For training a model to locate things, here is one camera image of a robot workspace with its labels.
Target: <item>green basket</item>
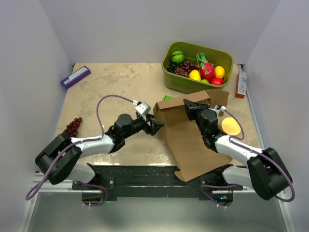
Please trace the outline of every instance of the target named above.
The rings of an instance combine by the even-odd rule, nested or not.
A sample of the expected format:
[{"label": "green basket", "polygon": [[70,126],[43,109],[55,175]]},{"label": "green basket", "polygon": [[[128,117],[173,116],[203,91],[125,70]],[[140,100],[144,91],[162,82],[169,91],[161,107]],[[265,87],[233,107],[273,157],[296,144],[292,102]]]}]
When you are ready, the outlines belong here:
[{"label": "green basket", "polygon": [[[220,86],[207,84],[200,81],[191,80],[188,77],[179,76],[168,72],[166,68],[170,65],[170,56],[174,51],[180,50],[184,54],[184,60],[193,62],[197,64],[197,54],[204,53],[206,59],[209,63],[213,64],[214,66],[222,66],[225,70],[224,76],[224,84]],[[230,76],[233,69],[233,58],[230,54],[215,50],[208,47],[203,47],[200,45],[186,43],[186,42],[175,42],[170,47],[168,52],[165,55],[165,58],[162,62],[162,69],[163,69],[163,78],[164,84],[167,88],[171,88],[180,92],[184,93],[194,93],[199,92],[206,89],[219,89],[226,86],[230,81]]]}]

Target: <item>green fruit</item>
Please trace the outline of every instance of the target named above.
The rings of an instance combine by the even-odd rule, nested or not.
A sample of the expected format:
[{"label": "green fruit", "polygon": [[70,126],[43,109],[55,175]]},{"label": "green fruit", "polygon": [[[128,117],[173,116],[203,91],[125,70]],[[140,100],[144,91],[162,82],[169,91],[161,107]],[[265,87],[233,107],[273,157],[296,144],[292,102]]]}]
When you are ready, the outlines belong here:
[{"label": "green fruit", "polygon": [[175,63],[183,62],[184,55],[182,51],[174,51],[170,56],[170,60]]}]

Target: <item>yellow fruit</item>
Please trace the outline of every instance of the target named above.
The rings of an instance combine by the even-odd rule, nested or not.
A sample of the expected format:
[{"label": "yellow fruit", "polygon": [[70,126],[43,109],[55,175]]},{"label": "yellow fruit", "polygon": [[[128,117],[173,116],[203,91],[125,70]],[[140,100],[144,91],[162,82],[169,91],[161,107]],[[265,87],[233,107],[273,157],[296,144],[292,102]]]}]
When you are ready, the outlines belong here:
[{"label": "yellow fruit", "polygon": [[241,132],[237,121],[232,117],[225,118],[221,123],[221,127],[228,135],[238,135]]},{"label": "yellow fruit", "polygon": [[215,69],[214,69],[214,75],[216,78],[220,78],[222,79],[225,75],[225,70],[224,68],[222,68],[221,66],[217,66]]},{"label": "yellow fruit", "polygon": [[198,72],[198,70],[192,70],[189,74],[189,78],[195,81],[200,81],[201,80],[201,76]]}]

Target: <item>red apple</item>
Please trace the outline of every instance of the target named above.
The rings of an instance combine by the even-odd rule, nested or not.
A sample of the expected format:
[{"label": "red apple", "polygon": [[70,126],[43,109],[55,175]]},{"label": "red apple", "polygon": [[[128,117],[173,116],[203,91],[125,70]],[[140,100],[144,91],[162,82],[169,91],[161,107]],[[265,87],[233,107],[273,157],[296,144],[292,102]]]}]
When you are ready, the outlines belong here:
[{"label": "red apple", "polygon": [[222,80],[222,79],[220,79],[220,78],[213,78],[213,79],[211,80],[211,84],[220,86],[220,85],[223,85],[223,84],[224,84],[224,80]]}]

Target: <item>white wall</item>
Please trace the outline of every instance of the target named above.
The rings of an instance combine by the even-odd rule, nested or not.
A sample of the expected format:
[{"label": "white wall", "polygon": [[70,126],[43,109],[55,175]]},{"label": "white wall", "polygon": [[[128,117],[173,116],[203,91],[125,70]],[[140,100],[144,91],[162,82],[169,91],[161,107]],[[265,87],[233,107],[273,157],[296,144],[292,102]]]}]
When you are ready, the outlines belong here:
[{"label": "white wall", "polygon": [[0,1],[0,227],[16,231],[34,177],[34,159],[50,142],[70,62],[37,0]]},{"label": "white wall", "polygon": [[266,146],[292,177],[296,231],[308,231],[309,2],[282,0],[245,63],[248,89]]},{"label": "white wall", "polygon": [[161,62],[188,41],[244,63],[280,0],[40,0],[72,62]]}]

